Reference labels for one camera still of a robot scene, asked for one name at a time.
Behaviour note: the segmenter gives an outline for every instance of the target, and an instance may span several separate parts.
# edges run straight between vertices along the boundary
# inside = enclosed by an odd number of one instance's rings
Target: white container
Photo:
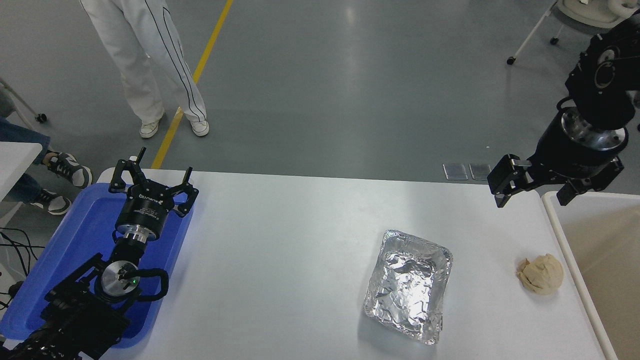
[[[640,359],[640,196],[542,200],[605,356]]]

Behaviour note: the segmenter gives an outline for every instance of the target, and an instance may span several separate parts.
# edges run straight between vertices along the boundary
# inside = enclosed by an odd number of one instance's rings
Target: foil container
[[[438,343],[451,263],[445,247],[401,231],[386,231],[369,279],[365,314],[421,343]]]

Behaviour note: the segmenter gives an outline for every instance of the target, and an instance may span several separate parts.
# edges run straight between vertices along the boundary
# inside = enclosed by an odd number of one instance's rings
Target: yellow tape line
[[[225,19],[227,18],[227,14],[229,13],[229,8],[234,0],[227,0],[224,9],[222,9],[222,13],[218,18],[218,23],[216,23],[216,27],[213,29],[213,33],[211,33],[211,37],[209,38],[209,42],[207,46],[204,48],[204,52],[200,57],[200,61],[198,61],[198,66],[196,67],[195,72],[193,73],[193,82],[198,83],[200,80],[200,75],[202,75],[202,71],[204,70],[204,65],[207,64],[207,60],[209,59],[209,55],[211,54],[211,50],[213,49],[213,45],[216,43],[216,39],[218,38],[218,34],[220,34],[220,29],[222,25],[225,23]],[[175,136],[176,130],[178,130],[178,125],[180,124],[180,120],[182,120],[182,109],[178,108],[173,116],[173,120],[171,121],[171,125],[169,125],[169,130],[166,132],[162,144],[160,145],[160,149],[154,158],[153,164],[151,164],[151,168],[160,168],[162,162],[164,161],[164,157],[166,153],[169,151],[169,146],[171,146],[171,142],[173,141],[173,137]]]

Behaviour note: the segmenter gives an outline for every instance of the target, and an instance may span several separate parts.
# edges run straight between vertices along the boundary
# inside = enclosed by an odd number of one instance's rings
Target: black cable
[[[22,230],[22,229],[16,229],[13,227],[0,227],[0,230],[12,230],[12,231],[20,231],[22,234],[24,234],[24,237],[27,238],[27,244],[29,244],[29,248],[31,250],[31,255],[33,255],[33,257],[37,260],[38,257],[36,256],[36,254],[33,252],[33,248],[34,246],[31,244],[31,239],[29,239],[29,235],[27,235],[27,233]]]
[[[25,248],[25,250],[26,250],[26,252],[27,252],[27,259],[28,259],[28,260],[27,260],[27,268],[26,268],[26,270],[27,270],[27,271],[25,272],[24,276],[28,276],[28,275],[29,275],[29,273],[30,273],[30,271],[31,271],[31,254],[29,253],[29,250],[27,249],[26,245],[25,245],[25,244],[23,244],[23,243],[21,243],[21,242],[19,242],[19,241],[12,240],[11,238],[9,238],[9,236],[7,236],[6,234],[4,234],[2,231],[0,231],[0,235],[1,235],[5,240],[9,241],[9,242],[13,245],[13,247],[15,248],[15,250],[16,250],[19,254],[21,254],[21,253],[20,253],[20,251],[18,250],[18,246],[20,246],[20,247],[24,247],[24,248]]]
[[[20,258],[20,265],[22,265],[22,271],[24,271],[24,276],[28,276],[29,271],[27,270],[27,267],[24,265],[24,258],[22,258],[22,253],[18,249],[18,246],[15,244],[13,240],[9,239],[9,237],[5,235],[2,231],[0,231],[0,236],[2,236],[6,241],[11,243],[15,251],[18,253],[18,258]],[[29,256],[29,264],[31,264],[31,254],[29,253],[29,251],[27,251],[27,255]]]
[[[9,307],[9,304],[11,304],[11,300],[13,300],[13,298],[10,298],[8,302],[4,303],[2,302],[3,307],[0,307],[0,311],[6,309],[7,307]]]
[[[560,101],[558,101],[558,103],[556,104],[556,109],[557,109],[558,111],[564,111],[564,110],[565,110],[565,109],[567,109],[567,108],[563,108],[563,107],[562,107],[562,105],[563,105],[565,102],[567,102],[567,101],[569,101],[569,100],[571,100],[571,99],[572,99],[572,98],[571,98],[570,96],[563,97],[563,98],[562,98],[562,99],[560,99]]]

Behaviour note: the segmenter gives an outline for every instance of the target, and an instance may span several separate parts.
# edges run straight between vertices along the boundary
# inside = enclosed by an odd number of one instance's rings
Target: gray floor
[[[194,69],[225,2],[168,2]],[[235,0],[198,84],[212,133],[197,138],[183,122],[162,168],[441,182],[442,163],[527,157],[590,38],[565,29],[549,45],[560,26],[551,16],[506,65],[550,3]],[[36,126],[53,146],[96,175],[146,146],[149,167],[169,121],[139,137],[80,4],[1,1],[0,14],[0,74],[48,115]],[[164,98],[171,118],[175,101]],[[636,126],[609,192],[640,193]],[[78,193],[42,169],[30,173]],[[10,225],[44,243],[59,222],[23,206]]]

